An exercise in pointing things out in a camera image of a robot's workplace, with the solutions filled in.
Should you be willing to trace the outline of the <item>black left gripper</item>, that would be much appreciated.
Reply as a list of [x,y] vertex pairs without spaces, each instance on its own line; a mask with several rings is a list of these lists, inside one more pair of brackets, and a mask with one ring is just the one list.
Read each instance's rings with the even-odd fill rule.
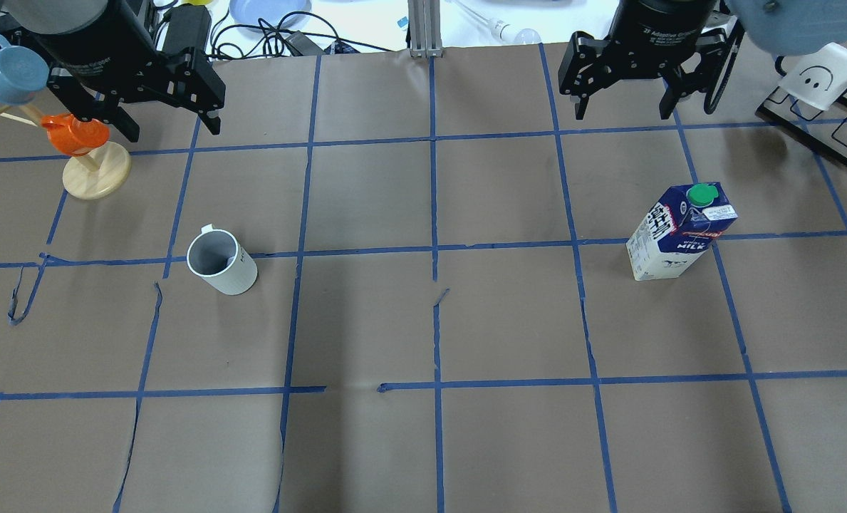
[[171,97],[176,108],[195,113],[212,135],[222,129],[227,91],[204,51],[165,54],[155,38],[152,1],[13,1],[11,14],[56,61],[91,90],[67,97],[79,120],[113,126],[129,142],[140,126],[118,97]]

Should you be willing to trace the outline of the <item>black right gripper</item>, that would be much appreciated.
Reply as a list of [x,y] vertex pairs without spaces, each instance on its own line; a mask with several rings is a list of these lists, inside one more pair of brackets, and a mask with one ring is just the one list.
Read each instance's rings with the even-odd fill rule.
[[724,1],[621,1],[605,38],[574,32],[558,68],[558,90],[585,117],[596,92],[625,79],[665,82],[661,120],[697,92],[715,113],[744,26]]

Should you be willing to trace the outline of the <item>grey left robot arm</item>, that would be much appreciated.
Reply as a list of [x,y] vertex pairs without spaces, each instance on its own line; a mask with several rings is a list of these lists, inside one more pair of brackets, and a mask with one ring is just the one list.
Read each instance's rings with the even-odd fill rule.
[[33,40],[46,87],[79,120],[137,142],[139,124],[124,105],[162,102],[220,133],[227,87],[209,64],[204,4],[160,11],[152,1],[0,1],[0,17]]

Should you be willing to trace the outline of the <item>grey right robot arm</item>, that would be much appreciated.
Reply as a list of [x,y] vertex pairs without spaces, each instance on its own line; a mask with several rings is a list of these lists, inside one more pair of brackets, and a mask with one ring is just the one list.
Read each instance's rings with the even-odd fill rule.
[[661,79],[661,119],[696,93],[710,115],[745,38],[778,56],[811,54],[847,40],[847,1],[621,1],[605,38],[585,31],[570,37],[558,91],[572,98],[580,120],[596,92]]

